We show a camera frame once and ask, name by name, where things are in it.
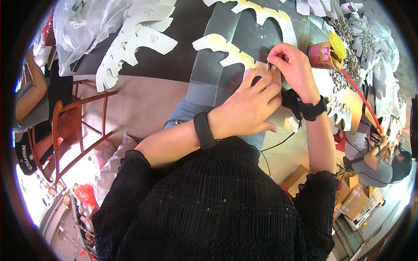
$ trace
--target finger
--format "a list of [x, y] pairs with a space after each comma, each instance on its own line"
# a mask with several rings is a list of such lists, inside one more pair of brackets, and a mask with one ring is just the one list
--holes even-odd
[[260, 124], [257, 128], [255, 128], [255, 133], [265, 132], [265, 131], [271, 131], [276, 133], [277, 127], [272, 122], [269, 121], [263, 121], [262, 124]]
[[275, 97], [273, 97], [273, 99], [271, 99], [267, 103], [267, 106], [268, 106], [270, 112], [273, 113], [274, 111], [276, 111], [277, 108], [282, 105], [282, 101], [283, 101], [283, 98], [282, 98], [282, 94], [281, 93], [279, 93]]
[[278, 56], [279, 54], [286, 54], [287, 56], [292, 57], [298, 52], [299, 50], [295, 46], [290, 45], [288, 43], [280, 43], [271, 49], [268, 56]]
[[271, 80], [273, 80], [274, 76], [275, 72], [269, 72], [265, 74], [260, 80], [258, 80], [254, 87], [252, 87], [252, 90], [257, 93], [262, 92], [267, 87], [267, 85], [269, 85]]
[[251, 87], [251, 83], [254, 80], [257, 73], [260, 71], [260, 68], [256, 67], [254, 69], [251, 69], [247, 75], [244, 77], [244, 80], [242, 81], [241, 85], [238, 89], [248, 89]]
[[283, 73], [284, 76], [286, 76], [287, 71], [290, 70], [290, 64], [288, 64], [285, 60], [277, 56], [269, 56], [267, 57], [267, 61], [269, 63], [276, 65], [280, 69], [280, 71]]
[[269, 101], [274, 98], [277, 94], [280, 93], [282, 87], [279, 84], [271, 84], [268, 88], [262, 91], [262, 95], [265, 97], [266, 101]]

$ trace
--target blue jeans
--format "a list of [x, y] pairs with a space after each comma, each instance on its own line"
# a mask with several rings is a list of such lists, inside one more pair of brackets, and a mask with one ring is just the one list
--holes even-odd
[[[176, 125], [176, 119], [178, 123], [187, 122], [193, 119], [193, 117], [202, 111], [211, 111], [213, 107], [193, 104], [186, 101], [184, 97], [176, 106], [170, 119], [166, 122], [164, 129], [170, 128]], [[265, 132], [260, 132], [252, 135], [239, 136], [249, 145], [254, 146], [258, 151], [261, 151], [263, 146]]]

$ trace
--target glue bottle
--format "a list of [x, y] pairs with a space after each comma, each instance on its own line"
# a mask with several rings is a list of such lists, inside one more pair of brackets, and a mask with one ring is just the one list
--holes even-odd
[[363, 7], [362, 3], [354, 3], [354, 2], [347, 2], [347, 3], [340, 5], [340, 8], [343, 14], [357, 12], [362, 7]]

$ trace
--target tiled floor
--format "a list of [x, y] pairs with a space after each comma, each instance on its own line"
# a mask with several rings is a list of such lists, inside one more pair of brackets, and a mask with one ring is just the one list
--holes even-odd
[[[88, 79], [95, 82], [95, 75], [75, 76], [74, 80]], [[128, 132], [137, 142], [160, 131], [171, 115], [176, 104], [186, 95], [188, 83], [162, 79], [119, 76], [114, 89], [120, 92], [109, 98], [107, 104], [106, 132], [113, 131], [108, 140], [116, 147], [120, 145], [123, 133]], [[79, 86], [78, 97], [87, 98], [97, 95], [97, 92], [86, 86]], [[103, 100], [94, 101], [83, 106], [84, 121], [100, 130], [102, 125]], [[269, 148], [291, 134], [285, 129], [278, 129], [277, 133], [267, 132], [263, 149]], [[90, 129], [83, 127], [84, 147], [97, 141], [100, 136]], [[61, 160], [62, 166], [80, 153], [78, 146], [67, 152]], [[308, 167], [308, 151], [306, 145], [306, 131], [300, 129], [286, 143], [264, 152], [268, 161], [271, 178], [280, 183], [285, 180], [300, 164]], [[260, 168], [268, 174], [268, 168], [263, 156], [260, 156]], [[88, 161], [88, 155], [73, 166], [63, 177], [67, 185], [74, 182], [79, 184], [93, 183], [94, 165]]]

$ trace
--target yellow object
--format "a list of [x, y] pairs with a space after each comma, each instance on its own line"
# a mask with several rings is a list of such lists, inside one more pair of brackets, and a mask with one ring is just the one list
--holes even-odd
[[347, 56], [347, 50], [345, 49], [345, 45], [341, 38], [335, 33], [329, 33], [328, 37], [334, 52], [340, 59], [345, 59]]

